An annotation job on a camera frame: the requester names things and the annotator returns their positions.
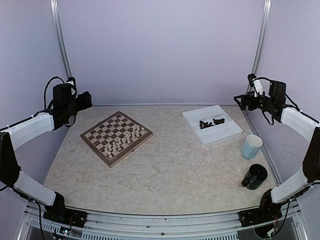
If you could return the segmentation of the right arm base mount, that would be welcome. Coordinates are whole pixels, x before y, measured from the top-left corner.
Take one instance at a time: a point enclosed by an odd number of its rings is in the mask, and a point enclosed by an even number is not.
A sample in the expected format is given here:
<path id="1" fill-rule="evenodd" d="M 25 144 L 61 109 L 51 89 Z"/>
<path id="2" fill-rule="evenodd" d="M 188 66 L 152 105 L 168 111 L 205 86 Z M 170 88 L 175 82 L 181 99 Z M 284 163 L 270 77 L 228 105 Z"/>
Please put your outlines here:
<path id="1" fill-rule="evenodd" d="M 238 216 L 240 218 L 241 226 L 244 228 L 269 221 L 274 221 L 276 218 L 281 218 L 283 215 L 280 210 L 264 211 L 259 208 L 253 208 L 240 211 L 238 213 Z"/>

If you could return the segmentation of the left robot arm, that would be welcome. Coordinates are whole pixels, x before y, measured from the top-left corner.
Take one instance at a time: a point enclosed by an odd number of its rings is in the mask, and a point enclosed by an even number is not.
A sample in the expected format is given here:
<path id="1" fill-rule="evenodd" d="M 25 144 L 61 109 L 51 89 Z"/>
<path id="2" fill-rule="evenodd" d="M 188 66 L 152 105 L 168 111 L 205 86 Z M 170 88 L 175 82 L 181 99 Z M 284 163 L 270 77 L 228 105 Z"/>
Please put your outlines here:
<path id="1" fill-rule="evenodd" d="M 51 207 L 50 214 L 63 223 L 70 218 L 69 209 L 58 203 L 64 200 L 63 197 L 27 175 L 16 159 L 18 148 L 43 134 L 71 127 L 70 119 L 75 119 L 78 112 L 93 105 L 88 91 L 78 94 L 76 87 L 69 82 L 56 85 L 52 93 L 53 99 L 44 110 L 1 129 L 0 181 L 18 193 Z"/>

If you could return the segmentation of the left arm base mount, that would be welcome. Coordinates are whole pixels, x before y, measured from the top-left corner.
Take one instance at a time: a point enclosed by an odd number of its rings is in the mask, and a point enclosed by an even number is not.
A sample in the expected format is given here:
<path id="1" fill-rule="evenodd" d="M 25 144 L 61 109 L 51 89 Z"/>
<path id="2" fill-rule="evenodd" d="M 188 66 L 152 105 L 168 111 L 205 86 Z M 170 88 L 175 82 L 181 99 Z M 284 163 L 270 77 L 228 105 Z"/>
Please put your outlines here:
<path id="1" fill-rule="evenodd" d="M 44 219 L 50 220 L 56 223 L 72 226 L 72 227 L 79 227 L 83 228 L 86 220 L 87 220 L 88 213 L 81 210 L 70 209 L 67 208 L 64 212 L 63 216 L 58 216 L 57 213 L 50 212 L 46 210 L 43 214 Z"/>

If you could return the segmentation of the white plastic tray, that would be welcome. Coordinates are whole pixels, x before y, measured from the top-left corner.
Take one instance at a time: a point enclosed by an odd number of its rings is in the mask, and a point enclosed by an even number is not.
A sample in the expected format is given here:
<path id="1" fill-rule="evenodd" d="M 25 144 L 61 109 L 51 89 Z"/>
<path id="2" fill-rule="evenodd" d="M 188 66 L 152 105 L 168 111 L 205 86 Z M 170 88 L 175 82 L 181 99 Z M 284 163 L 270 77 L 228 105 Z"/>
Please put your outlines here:
<path id="1" fill-rule="evenodd" d="M 203 149 L 235 139 L 243 132 L 219 105 L 185 111 L 181 117 Z"/>

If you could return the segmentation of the wooden chess board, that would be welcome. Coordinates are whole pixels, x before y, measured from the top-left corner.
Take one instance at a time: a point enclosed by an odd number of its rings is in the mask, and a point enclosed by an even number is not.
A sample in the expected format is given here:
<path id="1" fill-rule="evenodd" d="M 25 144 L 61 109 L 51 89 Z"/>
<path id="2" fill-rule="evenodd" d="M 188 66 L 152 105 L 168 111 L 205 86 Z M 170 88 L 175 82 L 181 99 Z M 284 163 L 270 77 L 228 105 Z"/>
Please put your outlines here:
<path id="1" fill-rule="evenodd" d="M 112 168 L 153 136 L 153 132 L 121 111 L 80 135 L 89 148 Z"/>

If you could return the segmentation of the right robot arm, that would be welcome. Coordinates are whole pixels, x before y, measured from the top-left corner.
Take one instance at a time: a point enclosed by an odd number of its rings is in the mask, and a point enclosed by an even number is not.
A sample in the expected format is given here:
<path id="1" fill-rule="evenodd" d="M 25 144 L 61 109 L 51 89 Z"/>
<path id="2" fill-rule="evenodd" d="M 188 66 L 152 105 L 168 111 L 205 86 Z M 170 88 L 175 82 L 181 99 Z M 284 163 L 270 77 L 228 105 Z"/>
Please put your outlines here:
<path id="1" fill-rule="evenodd" d="M 284 136 L 278 136 L 276 142 L 286 156 L 295 153 L 296 160 L 301 162 L 292 176 L 262 197 L 255 216 L 260 222 L 266 222 L 276 208 L 320 183 L 320 122 L 298 107 L 287 94 L 284 82 L 253 74 L 248 81 L 250 90 L 235 96 L 235 102 L 243 111 L 260 110 L 264 116 L 269 114 L 266 118 L 269 125 L 281 124 Z"/>

